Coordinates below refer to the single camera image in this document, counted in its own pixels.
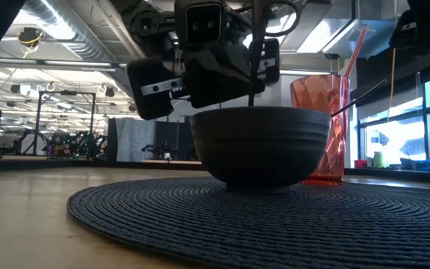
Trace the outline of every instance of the metal frame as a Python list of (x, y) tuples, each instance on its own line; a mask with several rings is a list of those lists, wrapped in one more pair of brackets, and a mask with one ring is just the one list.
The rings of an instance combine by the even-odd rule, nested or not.
[[(394, 117), (390, 117), (390, 121), (397, 121), (397, 120), (405, 120), (412, 117), (423, 117), (424, 122), (424, 147), (426, 151), (426, 158), (430, 158), (430, 107), (427, 107), (427, 101), (430, 101), (430, 96), (427, 96), (427, 88), (426, 83), (423, 83), (421, 85), (422, 87), (422, 93), (423, 93), (423, 107), (420, 110), (416, 111), (410, 111), (404, 114), (400, 114)], [(365, 128), (369, 126), (375, 126), (379, 124), (386, 123), (387, 119), (381, 119), (381, 120), (375, 120), (369, 123), (360, 123), (360, 119), (358, 117), (358, 158), (362, 159), (366, 156), (366, 135), (365, 135)]]
[[(36, 155), (37, 151), (37, 134), (39, 134), (39, 125), (40, 125), (40, 118), (41, 118), (41, 108), (45, 102), (43, 102), (43, 95), (44, 94), (64, 94), (67, 93), (67, 91), (40, 91), (39, 92), (39, 99), (37, 100), (37, 114), (36, 114), (36, 127), (34, 128), (35, 136), (34, 136), (34, 143), (33, 143), (33, 155)], [(94, 127), (94, 111), (96, 109), (96, 94), (95, 93), (76, 93), (75, 95), (82, 94), (82, 95), (90, 95), (93, 97), (92, 102), (92, 109), (90, 113), (90, 133), (93, 133), (93, 127)]]

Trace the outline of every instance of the round placemat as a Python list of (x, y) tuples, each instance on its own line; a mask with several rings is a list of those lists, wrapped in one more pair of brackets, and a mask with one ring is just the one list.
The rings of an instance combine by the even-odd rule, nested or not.
[(430, 190), (294, 185), (225, 191), (215, 179), (88, 188), (68, 212), (118, 241), (227, 268), (430, 268)]

